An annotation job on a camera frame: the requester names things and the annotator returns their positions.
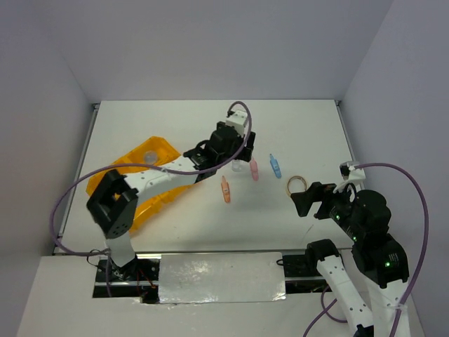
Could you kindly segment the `pink highlighter pen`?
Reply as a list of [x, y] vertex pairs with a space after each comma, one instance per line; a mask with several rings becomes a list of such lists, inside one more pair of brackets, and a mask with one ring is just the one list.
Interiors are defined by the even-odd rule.
[[249, 162], [250, 164], [250, 172], [251, 172], [251, 176], [252, 179], [254, 181], [258, 181], [259, 180], [259, 171], [258, 171], [258, 166], [257, 166], [257, 162], [254, 158], [252, 158]]

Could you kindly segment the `orange highlighter pen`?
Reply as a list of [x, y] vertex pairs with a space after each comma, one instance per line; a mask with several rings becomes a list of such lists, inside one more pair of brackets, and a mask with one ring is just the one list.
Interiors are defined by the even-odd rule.
[[222, 188], [222, 195], [224, 198], [224, 202], [227, 204], [230, 203], [231, 195], [230, 195], [229, 183], [227, 182], [227, 179], [224, 176], [222, 176], [221, 188]]

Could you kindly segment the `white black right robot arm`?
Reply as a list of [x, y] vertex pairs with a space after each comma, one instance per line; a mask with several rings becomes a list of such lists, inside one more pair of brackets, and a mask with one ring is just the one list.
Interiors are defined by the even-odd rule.
[[358, 191], [353, 183], [337, 187], [320, 182], [290, 198], [300, 217], [318, 203], [315, 219], [333, 220], [353, 242], [352, 258], [363, 275], [369, 303], [357, 291], [330, 239], [308, 243], [305, 258], [306, 269], [324, 277], [334, 293], [351, 336], [389, 336], [393, 327], [398, 336], [409, 336], [409, 323], [394, 321], [408, 287], [409, 268], [405, 250], [389, 234], [391, 211], [386, 199], [373, 190]]

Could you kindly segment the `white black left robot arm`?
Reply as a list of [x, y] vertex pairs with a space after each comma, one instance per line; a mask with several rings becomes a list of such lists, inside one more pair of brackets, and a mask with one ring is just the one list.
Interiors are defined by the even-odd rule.
[[141, 204], [178, 187], [197, 184], [234, 159], [249, 162], [255, 132], [242, 136], [233, 126], [219, 122], [208, 140], [159, 170], [121, 174], [106, 172], [90, 196], [87, 209], [99, 225], [109, 249], [112, 272], [122, 280], [135, 276], [138, 258], [130, 242], [130, 229]]

